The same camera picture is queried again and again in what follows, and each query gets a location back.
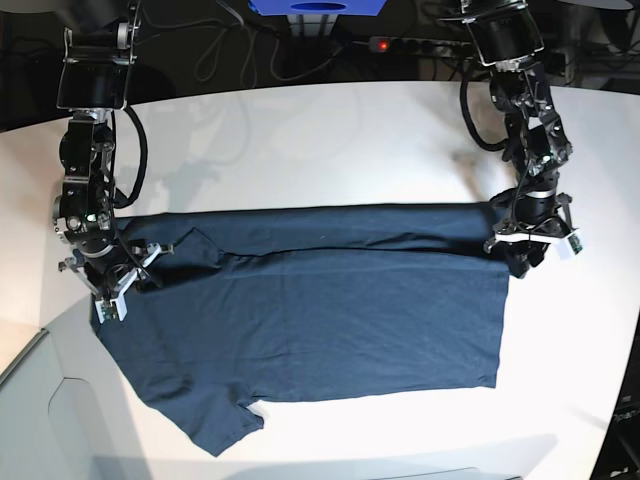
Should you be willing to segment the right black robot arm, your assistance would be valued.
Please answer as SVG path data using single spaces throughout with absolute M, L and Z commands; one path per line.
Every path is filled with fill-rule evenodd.
M 61 263 L 87 284 L 94 298 L 111 304 L 138 281 L 150 279 L 143 251 L 125 240 L 115 212 L 139 197 L 148 164 L 148 141 L 127 96 L 141 24 L 138 1 L 89 1 L 84 19 L 64 31 L 65 53 L 57 106 L 70 112 L 60 141 L 64 169 L 52 223 L 74 253 Z M 131 120 L 139 140 L 139 166 L 130 193 L 116 185 L 117 112 Z

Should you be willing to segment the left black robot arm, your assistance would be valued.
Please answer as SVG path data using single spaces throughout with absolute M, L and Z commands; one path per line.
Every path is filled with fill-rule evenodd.
M 463 1 L 453 18 L 466 27 L 477 51 L 459 92 L 467 130 L 481 149 L 501 153 L 516 173 L 515 187 L 490 201 L 504 215 L 484 249 L 500 250 L 510 274 L 522 278 L 544 260 L 551 245 L 569 244 L 575 232 L 572 199 L 557 189 L 572 144 L 537 58 L 544 43 L 527 3 Z M 471 117 L 468 88 L 476 66 L 487 69 L 491 101 L 504 116 L 506 137 L 497 143 L 486 142 Z

